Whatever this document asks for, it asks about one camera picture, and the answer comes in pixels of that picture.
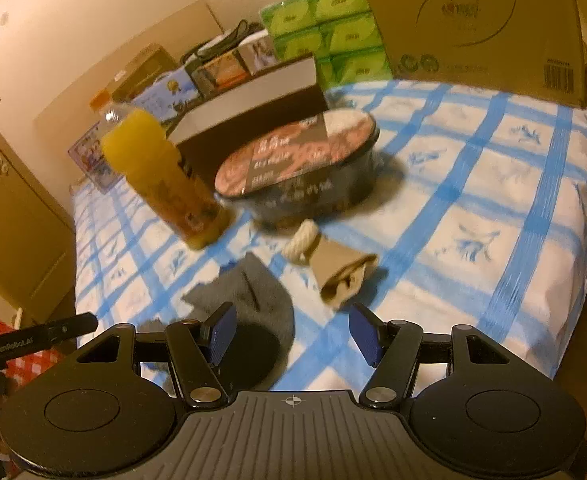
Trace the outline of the cow picture milk box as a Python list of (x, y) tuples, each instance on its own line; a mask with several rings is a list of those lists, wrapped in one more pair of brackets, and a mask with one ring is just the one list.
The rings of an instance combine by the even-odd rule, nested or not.
[(160, 124), (173, 122), (202, 96), (184, 67), (160, 74), (131, 104), (146, 110)]

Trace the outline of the brown cardboard box far left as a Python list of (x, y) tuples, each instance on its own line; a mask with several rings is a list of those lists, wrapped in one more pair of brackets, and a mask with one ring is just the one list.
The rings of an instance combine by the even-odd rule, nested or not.
[(164, 47), (160, 44), (149, 44), (115, 74), (106, 90), (115, 102), (131, 101), (151, 86), (160, 75), (178, 68), (178, 61)]

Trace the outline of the blue checked tablecloth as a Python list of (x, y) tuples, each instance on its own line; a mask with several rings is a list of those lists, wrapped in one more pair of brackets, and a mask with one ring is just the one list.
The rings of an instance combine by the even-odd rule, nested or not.
[[(330, 91), (380, 128), (373, 193), (322, 223), (379, 258), (359, 301), (429, 333), (469, 324), (547, 376), (587, 292), (587, 108), (450, 84), (382, 81)], [(239, 212), (194, 252), (125, 183), (74, 195), (76, 307), (102, 327), (190, 313), (186, 293), (252, 252), (292, 297), (295, 341), (280, 390), (362, 389), (371, 369), (348, 315), (322, 303), (285, 237)]]

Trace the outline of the wooden cabinet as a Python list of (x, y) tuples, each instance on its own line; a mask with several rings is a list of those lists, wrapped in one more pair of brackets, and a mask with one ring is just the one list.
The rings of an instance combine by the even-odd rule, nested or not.
[(70, 217), (0, 133), (0, 296), (44, 323), (76, 313)]

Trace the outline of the dark brown open box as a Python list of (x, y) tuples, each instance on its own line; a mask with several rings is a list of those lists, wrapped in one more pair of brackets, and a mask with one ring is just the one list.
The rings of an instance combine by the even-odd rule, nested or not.
[(208, 188), (224, 160), (271, 130), (328, 110), (317, 81), (315, 58), (307, 54), (224, 90), (185, 113), (170, 133)]

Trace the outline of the black instant rice bowl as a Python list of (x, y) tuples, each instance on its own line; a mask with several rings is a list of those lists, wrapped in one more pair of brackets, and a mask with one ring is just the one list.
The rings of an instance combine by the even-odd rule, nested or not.
[(330, 216), (371, 193), (378, 138), (371, 114), (326, 110), (239, 148), (220, 166), (214, 189), (268, 229)]

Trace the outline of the beige sock white cuff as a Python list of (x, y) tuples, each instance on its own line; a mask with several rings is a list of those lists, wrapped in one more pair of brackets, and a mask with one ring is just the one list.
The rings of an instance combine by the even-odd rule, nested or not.
[(325, 236), (311, 219), (304, 220), (282, 249), (292, 263), (310, 266), (319, 296), (335, 310), (348, 304), (377, 269), (379, 257)]

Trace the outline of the wooden headboard panel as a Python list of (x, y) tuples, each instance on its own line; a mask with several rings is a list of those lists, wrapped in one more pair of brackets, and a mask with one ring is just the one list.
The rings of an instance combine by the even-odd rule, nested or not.
[(36, 137), (45, 143), (46, 166), (54, 171), (52, 194), (62, 206), (71, 207), (69, 186), (83, 177), (68, 150), (97, 122), (90, 107), (94, 96), (107, 90), (117, 99), (130, 98), (171, 70), (190, 48), (220, 32), (204, 0), (185, 6), (105, 56), (36, 116)]

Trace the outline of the red checked bag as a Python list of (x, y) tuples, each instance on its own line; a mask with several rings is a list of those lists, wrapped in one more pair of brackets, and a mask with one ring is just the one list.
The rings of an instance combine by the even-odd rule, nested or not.
[(55, 349), (41, 349), (36, 336), (12, 336), (14, 329), (0, 321), (0, 370), (18, 385), (24, 386), (54, 365), (64, 355)]

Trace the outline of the orange juice bottle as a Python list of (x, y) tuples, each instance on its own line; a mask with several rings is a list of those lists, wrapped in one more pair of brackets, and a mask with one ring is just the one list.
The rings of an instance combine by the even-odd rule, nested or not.
[(216, 200), (166, 130), (147, 110), (118, 103), (102, 90), (90, 101), (100, 114), (100, 149), (111, 170), (184, 240), (200, 250), (228, 227), (228, 211)]

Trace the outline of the large cardboard box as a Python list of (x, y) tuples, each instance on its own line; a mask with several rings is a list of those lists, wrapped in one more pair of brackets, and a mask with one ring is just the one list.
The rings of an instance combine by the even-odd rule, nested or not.
[(367, 0), (393, 76), (587, 103), (577, 0)]

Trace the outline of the green tissue pack bundle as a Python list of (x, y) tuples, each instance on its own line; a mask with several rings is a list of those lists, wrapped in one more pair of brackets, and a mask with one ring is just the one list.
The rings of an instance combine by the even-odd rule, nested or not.
[(280, 61), (313, 55), (326, 88), (392, 77), (367, 0), (282, 0), (260, 18)]

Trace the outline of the white humidifier box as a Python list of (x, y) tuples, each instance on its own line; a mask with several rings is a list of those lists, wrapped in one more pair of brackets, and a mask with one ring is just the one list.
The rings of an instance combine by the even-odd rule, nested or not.
[(273, 39), (266, 29), (246, 37), (237, 47), (237, 52), (250, 75), (268, 70), (280, 62)]

